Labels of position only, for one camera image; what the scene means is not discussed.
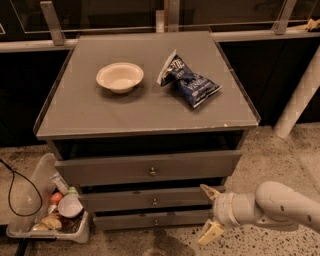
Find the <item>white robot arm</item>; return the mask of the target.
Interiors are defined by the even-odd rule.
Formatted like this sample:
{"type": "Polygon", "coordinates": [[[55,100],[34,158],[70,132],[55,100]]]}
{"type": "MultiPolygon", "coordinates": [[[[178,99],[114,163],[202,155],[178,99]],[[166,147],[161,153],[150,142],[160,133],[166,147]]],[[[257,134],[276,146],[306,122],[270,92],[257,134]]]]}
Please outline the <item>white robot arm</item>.
{"type": "Polygon", "coordinates": [[[204,224],[198,243],[207,245],[226,229],[254,225],[279,231],[295,231],[299,225],[320,232],[320,203],[274,181],[261,183],[251,193],[220,193],[201,184],[212,202],[213,218],[204,224]]]}

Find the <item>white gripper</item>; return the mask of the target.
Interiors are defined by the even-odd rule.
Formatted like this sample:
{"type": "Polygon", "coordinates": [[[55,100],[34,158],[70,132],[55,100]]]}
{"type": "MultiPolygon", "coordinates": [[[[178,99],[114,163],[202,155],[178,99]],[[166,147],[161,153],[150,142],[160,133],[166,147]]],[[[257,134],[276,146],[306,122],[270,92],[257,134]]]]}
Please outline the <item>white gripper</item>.
{"type": "Polygon", "coordinates": [[[240,223],[237,221],[233,212],[234,193],[220,194],[218,190],[205,184],[201,184],[200,188],[211,201],[214,201],[213,215],[216,221],[208,219],[204,224],[198,239],[200,245],[207,245],[221,236],[224,232],[224,228],[239,227],[240,223]]]}

